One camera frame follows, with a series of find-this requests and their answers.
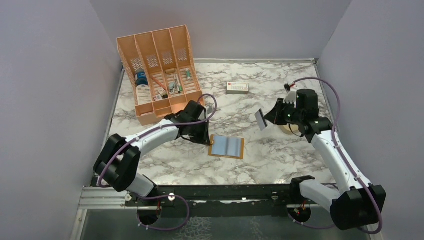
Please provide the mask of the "yellow leather card holder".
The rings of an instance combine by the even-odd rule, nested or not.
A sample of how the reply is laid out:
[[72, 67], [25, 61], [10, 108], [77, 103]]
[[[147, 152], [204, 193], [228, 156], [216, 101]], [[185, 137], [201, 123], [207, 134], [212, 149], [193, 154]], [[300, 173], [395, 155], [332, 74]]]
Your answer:
[[245, 139], [241, 137], [227, 137], [211, 135], [208, 155], [230, 159], [244, 158]]

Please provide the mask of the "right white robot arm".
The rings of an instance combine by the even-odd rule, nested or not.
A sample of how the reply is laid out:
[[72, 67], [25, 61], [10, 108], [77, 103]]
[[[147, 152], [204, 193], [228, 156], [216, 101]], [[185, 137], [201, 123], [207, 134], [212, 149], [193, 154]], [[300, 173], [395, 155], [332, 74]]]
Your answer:
[[380, 224], [386, 191], [363, 176], [346, 152], [333, 123], [320, 116], [318, 94], [311, 89], [291, 91], [293, 98], [278, 98], [264, 118], [277, 126], [298, 126], [300, 135], [318, 151], [330, 170], [337, 190], [312, 176], [292, 179], [289, 199], [300, 204], [309, 199], [330, 213], [340, 230]]

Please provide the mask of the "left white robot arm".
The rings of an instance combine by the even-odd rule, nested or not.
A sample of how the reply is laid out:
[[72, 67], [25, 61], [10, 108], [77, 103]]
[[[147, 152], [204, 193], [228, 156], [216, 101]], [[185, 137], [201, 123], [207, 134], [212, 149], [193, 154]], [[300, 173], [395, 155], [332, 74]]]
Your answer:
[[97, 185], [112, 187], [117, 192], [128, 191], [138, 195], [144, 205], [157, 200], [155, 183], [137, 173], [140, 158], [157, 147], [182, 136], [192, 136], [192, 142], [209, 145], [209, 120], [206, 108], [191, 100], [185, 109], [167, 115], [158, 124], [140, 133], [122, 137], [110, 136], [104, 144], [93, 171], [98, 174]]

